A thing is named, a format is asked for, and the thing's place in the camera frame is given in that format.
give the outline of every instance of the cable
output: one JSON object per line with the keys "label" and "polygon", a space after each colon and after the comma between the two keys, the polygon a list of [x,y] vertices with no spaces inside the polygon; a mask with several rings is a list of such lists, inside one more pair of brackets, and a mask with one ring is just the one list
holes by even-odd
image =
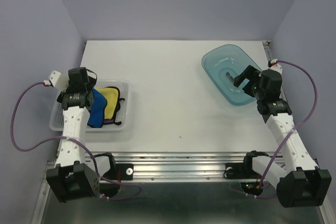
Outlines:
{"label": "cable", "polygon": [[272,163],[274,162],[276,156],[278,155],[278,153],[280,152],[281,148],[285,145],[285,143],[287,142],[287,140],[290,138],[290,136],[293,134],[294,131],[296,131],[300,126],[304,125],[311,117],[311,115],[313,114],[315,108],[316,108],[316,104],[317,104],[317,99],[318,99],[318,92],[317,92],[317,87],[316,87],[316,84],[313,80],[313,77],[303,68],[303,67],[300,67],[299,65],[297,64],[294,64],[294,63],[291,63],[291,62],[288,62],[288,61],[284,61],[284,60],[278,60],[277,63],[285,63],[285,64],[288,64],[288,65],[291,65],[291,66],[294,66],[300,70],[302,70],[309,78],[309,80],[311,81],[311,84],[313,85],[313,88],[314,88],[314,104],[309,112],[309,114],[306,116],[305,119],[302,120],[301,123],[299,123],[298,125],[294,126],[291,131],[288,132],[288,134],[286,135],[286,137],[284,138],[284,140],[282,140],[281,144],[279,145],[279,147],[276,149],[276,151],[274,152],[274,155],[272,156],[271,160],[269,161],[265,171],[264,171],[264,174],[262,175],[261,179],[260,179],[260,183],[259,185],[262,186],[263,184],[263,181],[266,177],[266,174],[268,173]]}
{"label": "cable", "polygon": [[93,153],[92,153],[92,152],[91,152],[91,151],[90,151],[84,144],[82,144],[80,141],[78,141],[78,140],[76,140],[76,139],[74,139],[74,138],[67,138],[66,136],[54,136],[54,137],[50,137],[50,138],[47,138],[47,139],[45,139],[45,140],[42,140],[41,142],[37,143],[36,145],[34,145],[33,147],[30,147],[30,148],[21,148],[21,147],[19,147],[19,146],[16,144],[15,139],[14,139],[14,120],[15,120],[15,115],[16,115],[16,112],[17,112],[17,108],[18,108],[18,106],[19,106],[19,104],[20,104],[20,101],[21,101],[22,97],[25,95],[25,93],[27,93],[27,91],[30,90],[31,88],[33,88],[33,87],[35,87],[35,86],[37,86],[37,85],[40,85],[40,84],[45,85],[44,82],[36,82],[36,83],[30,85],[28,88],[26,88],[26,89],[22,92],[22,94],[19,96],[19,98],[18,98],[17,101],[16,101],[16,104],[15,104],[14,109],[13,109],[12,119],[11,119],[11,121],[10,121],[10,122],[11,122],[11,123],[10,123],[10,124],[11,124],[11,125],[10,125],[10,126],[11,126],[11,127],[10,127],[10,139],[12,140],[12,144],[13,144],[13,146],[14,146],[18,151],[20,151],[20,152],[29,152],[29,151],[32,151],[33,149],[39,147],[40,145],[46,143],[46,142],[49,142],[49,141],[52,141],[52,140],[64,140],[64,139],[68,139],[68,140],[74,142],[75,144],[79,145],[84,151],[86,151],[86,152],[88,153],[88,155],[90,156],[90,158],[91,158],[92,161],[93,161],[94,169],[96,170],[97,175],[98,175],[102,180],[105,180],[105,181],[107,181],[107,182],[109,182],[109,183],[111,183],[111,184],[115,184],[115,185],[119,185],[119,186],[136,187],[136,188],[139,189],[135,194],[133,194],[133,195],[131,195],[131,196],[127,196],[127,197],[123,197],[123,198],[109,198],[109,197],[105,197],[107,200],[116,200],[116,201],[117,201],[117,200],[125,200],[125,199],[130,199],[130,198],[133,198],[133,197],[139,195],[139,193],[141,193],[141,191],[142,191],[142,189],[143,189],[141,186],[138,186],[138,185],[130,185],[130,184],[125,184],[125,183],[119,183],[119,182],[115,182],[115,181],[113,181],[113,180],[110,180],[110,179],[107,179],[107,178],[104,178],[104,177],[100,176],[99,171],[98,171],[97,161],[96,161],[96,159],[95,159]]}

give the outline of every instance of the yellow cloth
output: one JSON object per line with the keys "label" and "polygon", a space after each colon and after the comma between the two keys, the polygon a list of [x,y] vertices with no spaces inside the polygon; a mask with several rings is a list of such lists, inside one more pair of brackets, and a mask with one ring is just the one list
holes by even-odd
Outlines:
{"label": "yellow cloth", "polygon": [[115,109],[119,101],[119,89],[116,87],[107,87],[103,89],[97,89],[97,91],[101,93],[107,100],[104,119],[112,119],[116,113]]}

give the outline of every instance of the tabletop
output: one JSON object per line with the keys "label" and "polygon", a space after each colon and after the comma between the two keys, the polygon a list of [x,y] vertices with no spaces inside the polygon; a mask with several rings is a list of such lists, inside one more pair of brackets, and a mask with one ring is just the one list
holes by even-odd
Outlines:
{"label": "tabletop", "polygon": [[231,105],[201,65],[226,44],[243,49],[262,69],[261,41],[87,41],[81,66],[98,79],[130,82],[130,106],[120,132],[88,132],[95,152],[273,152],[277,145],[256,102]]}

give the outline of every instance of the folded cloth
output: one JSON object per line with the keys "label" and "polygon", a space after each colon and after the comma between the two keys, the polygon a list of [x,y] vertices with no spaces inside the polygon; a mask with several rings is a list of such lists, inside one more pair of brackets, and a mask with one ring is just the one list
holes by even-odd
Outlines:
{"label": "folded cloth", "polygon": [[94,100],[90,111],[88,125],[92,128],[101,128],[104,125],[105,107],[107,106],[106,98],[93,89]]}
{"label": "folded cloth", "polygon": [[104,113],[104,124],[120,125],[122,122],[116,122],[117,112],[120,110],[120,101],[125,100],[120,98],[120,90],[117,87],[106,87],[97,89],[107,100],[107,106]]}

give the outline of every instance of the screw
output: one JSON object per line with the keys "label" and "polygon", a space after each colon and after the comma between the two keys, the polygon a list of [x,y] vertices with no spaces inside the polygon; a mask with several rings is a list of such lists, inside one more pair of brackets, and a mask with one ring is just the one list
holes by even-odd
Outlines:
{"label": "screw", "polygon": [[133,169],[132,168],[127,168],[126,174],[127,175],[132,175],[133,174]]}

